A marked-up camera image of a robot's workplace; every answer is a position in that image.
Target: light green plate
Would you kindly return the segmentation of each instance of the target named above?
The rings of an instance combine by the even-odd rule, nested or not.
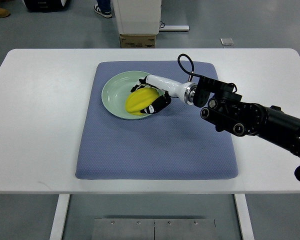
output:
[[[105,108],[113,115],[129,120],[143,119],[151,114],[132,115],[126,111],[125,105],[130,90],[150,73],[144,71],[126,71],[112,77],[103,87],[101,98]]]

